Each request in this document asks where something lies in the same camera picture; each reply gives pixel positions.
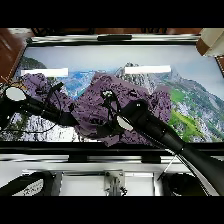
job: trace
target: purple towel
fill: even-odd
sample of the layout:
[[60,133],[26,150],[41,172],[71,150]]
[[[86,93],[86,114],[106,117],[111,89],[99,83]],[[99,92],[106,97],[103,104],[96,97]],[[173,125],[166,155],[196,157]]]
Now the purple towel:
[[[43,74],[26,74],[23,79],[24,85],[31,96],[44,102],[51,88],[46,77]],[[42,93],[38,95],[36,90],[41,90]],[[74,110],[71,113],[79,122],[79,125],[74,127],[78,135],[89,138],[90,135],[96,134],[96,128],[99,124],[93,123],[94,119],[101,120],[103,124],[108,122],[108,109],[101,106],[104,100],[100,95],[101,91],[106,90],[112,90],[117,95],[121,108],[125,107],[132,100],[144,99],[148,102],[149,110],[156,117],[163,122],[168,122],[170,119],[171,102],[168,87],[159,86],[152,95],[149,95],[146,88],[133,85],[112,75],[95,73],[90,86],[77,100],[73,100],[66,94],[56,91],[63,111],[69,112],[69,106],[71,104],[74,105]],[[58,99],[54,94],[50,101],[58,109],[60,108]],[[120,139],[118,135],[115,135],[98,140],[104,142],[107,146],[118,142],[150,144],[149,141],[135,131],[125,131]]]

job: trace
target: computer screen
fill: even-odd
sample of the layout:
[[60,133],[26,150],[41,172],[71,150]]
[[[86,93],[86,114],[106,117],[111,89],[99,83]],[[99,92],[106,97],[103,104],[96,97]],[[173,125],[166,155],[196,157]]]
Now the computer screen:
[[[178,135],[186,142],[224,141],[224,79],[215,58],[202,57],[193,45],[27,47],[15,77],[35,69],[46,71],[48,79],[63,82],[64,91],[74,100],[85,92],[96,71],[143,86],[149,94],[158,85],[169,86],[172,110],[168,124]],[[67,69],[68,74],[49,75],[47,69]],[[15,114],[11,122],[14,128],[27,131],[46,130],[52,124],[21,114]],[[42,134],[1,133],[0,139],[96,141],[78,136],[72,127],[58,125]]]

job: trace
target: sky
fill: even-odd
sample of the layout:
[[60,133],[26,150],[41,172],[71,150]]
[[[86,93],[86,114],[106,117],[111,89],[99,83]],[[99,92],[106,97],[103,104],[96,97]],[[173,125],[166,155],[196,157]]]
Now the sky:
[[181,77],[195,80],[224,100],[224,78],[212,57],[202,57],[195,46],[69,46],[28,48],[24,56],[47,68],[69,71],[114,70],[126,63],[174,66]]

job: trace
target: beige object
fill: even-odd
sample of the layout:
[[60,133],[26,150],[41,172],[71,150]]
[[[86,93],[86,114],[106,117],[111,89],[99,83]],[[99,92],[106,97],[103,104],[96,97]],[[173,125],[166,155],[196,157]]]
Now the beige object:
[[204,28],[196,47],[201,55],[224,55],[224,28]]

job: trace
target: black frame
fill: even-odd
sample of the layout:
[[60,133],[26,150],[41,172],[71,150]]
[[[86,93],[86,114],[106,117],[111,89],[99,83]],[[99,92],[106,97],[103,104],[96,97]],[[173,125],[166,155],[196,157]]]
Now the black frame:
[[[83,46],[83,45],[195,45],[200,36],[195,35],[105,35],[100,41],[97,35],[28,38],[27,45],[20,54],[22,58],[27,47],[48,46]],[[13,75],[19,65],[17,61]],[[210,156],[224,155],[224,142],[219,143],[187,143],[189,146],[203,151]],[[170,153],[147,145],[116,144],[106,147],[100,142],[10,142],[0,143],[0,154],[30,155],[135,155],[135,156],[169,156]]]

